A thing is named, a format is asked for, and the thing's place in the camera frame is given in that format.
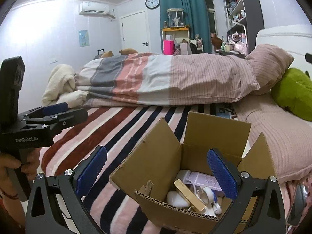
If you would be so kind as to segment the person's left hand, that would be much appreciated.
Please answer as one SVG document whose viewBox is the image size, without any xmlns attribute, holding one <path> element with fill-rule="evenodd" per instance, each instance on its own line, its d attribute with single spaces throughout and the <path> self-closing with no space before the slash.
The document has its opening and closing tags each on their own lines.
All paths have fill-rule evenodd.
<svg viewBox="0 0 312 234">
<path fill-rule="evenodd" d="M 13 197 L 17 195 L 16 190 L 8 176 L 7 169 L 17 169 L 21 168 L 22 173 L 26 174 L 29 181 L 34 180 L 37 175 L 37 169 L 40 165 L 40 150 L 41 148 L 36 148 L 32 150 L 27 156 L 27 164 L 22 164 L 21 161 L 17 160 L 15 157 L 1 153 L 1 190 L 4 191 L 9 196 Z"/>
</svg>

